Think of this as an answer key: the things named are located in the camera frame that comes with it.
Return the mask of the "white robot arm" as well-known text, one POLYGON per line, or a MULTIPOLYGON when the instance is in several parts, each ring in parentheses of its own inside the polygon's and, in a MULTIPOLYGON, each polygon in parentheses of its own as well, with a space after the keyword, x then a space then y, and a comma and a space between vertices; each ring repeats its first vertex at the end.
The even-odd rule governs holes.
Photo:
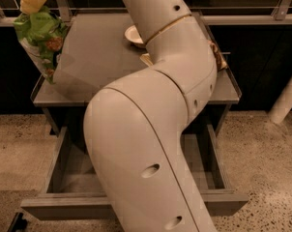
POLYGON ((123 0, 152 66, 91 100, 84 137, 125 232, 217 232, 181 148, 215 90, 209 40, 184 0, 123 0))

